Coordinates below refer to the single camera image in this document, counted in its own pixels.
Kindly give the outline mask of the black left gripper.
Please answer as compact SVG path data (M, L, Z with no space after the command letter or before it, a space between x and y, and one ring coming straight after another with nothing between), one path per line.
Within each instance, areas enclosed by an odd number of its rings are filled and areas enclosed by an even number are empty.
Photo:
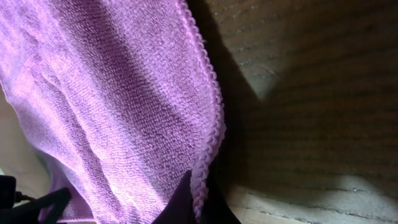
M34 199L16 191L16 178L0 176L1 224L38 223L56 224L71 200L67 188L56 190ZM15 203L27 201L13 207Z

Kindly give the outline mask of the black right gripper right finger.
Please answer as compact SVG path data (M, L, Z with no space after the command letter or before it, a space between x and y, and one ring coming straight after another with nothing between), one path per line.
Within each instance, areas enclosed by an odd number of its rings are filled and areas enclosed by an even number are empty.
M241 224L231 211L221 193L215 179L215 165L210 166L210 173L206 180L208 198L205 200L200 223L201 224Z

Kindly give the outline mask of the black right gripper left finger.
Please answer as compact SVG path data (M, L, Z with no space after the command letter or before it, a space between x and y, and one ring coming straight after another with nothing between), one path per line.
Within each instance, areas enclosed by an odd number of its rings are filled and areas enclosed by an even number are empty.
M190 191L190 170L184 173L166 207L152 224L196 224Z

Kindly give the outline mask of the purple microfiber cloth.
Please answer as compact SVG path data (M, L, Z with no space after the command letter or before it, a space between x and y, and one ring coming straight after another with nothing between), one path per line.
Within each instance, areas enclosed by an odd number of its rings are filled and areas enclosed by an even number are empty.
M225 126L185 1L2 1L1 86L71 192L61 222L151 223L188 170L199 220Z

